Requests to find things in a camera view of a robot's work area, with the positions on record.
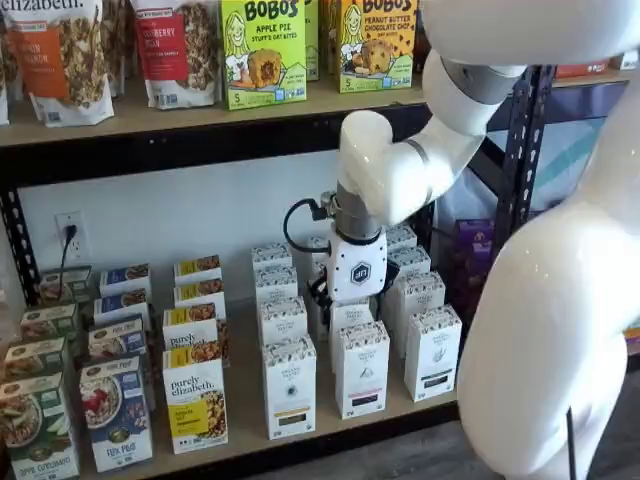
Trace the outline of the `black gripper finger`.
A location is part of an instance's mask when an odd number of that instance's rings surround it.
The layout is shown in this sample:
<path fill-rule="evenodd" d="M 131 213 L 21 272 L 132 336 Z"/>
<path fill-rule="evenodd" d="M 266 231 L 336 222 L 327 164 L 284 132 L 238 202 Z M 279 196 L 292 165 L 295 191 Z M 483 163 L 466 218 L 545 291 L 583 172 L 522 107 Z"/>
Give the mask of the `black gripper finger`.
<path fill-rule="evenodd" d="M 311 301 L 322 311 L 327 311 L 333 300 L 329 295 L 328 274 L 326 267 L 319 267 L 311 273 L 307 281 L 307 291 Z"/>
<path fill-rule="evenodd" d="M 375 309 L 373 311 L 373 318 L 375 320 L 381 319 L 381 305 L 382 300 L 386 292 L 393 286 L 395 279 L 400 272 L 400 266 L 393 260 L 388 260 L 386 263 L 386 276 L 382 289 L 373 296 L 375 299 Z"/>

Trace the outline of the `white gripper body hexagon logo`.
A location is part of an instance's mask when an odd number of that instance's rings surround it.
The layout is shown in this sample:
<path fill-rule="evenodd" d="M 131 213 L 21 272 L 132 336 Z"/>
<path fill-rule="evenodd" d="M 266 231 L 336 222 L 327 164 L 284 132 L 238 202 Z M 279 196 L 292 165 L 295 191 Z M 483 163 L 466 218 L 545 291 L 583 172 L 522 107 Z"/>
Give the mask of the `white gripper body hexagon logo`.
<path fill-rule="evenodd" d="M 329 244 L 327 289 L 332 301 L 351 302 L 383 290 L 387 275 L 385 230 L 363 245 L 345 240 L 332 230 Z"/>

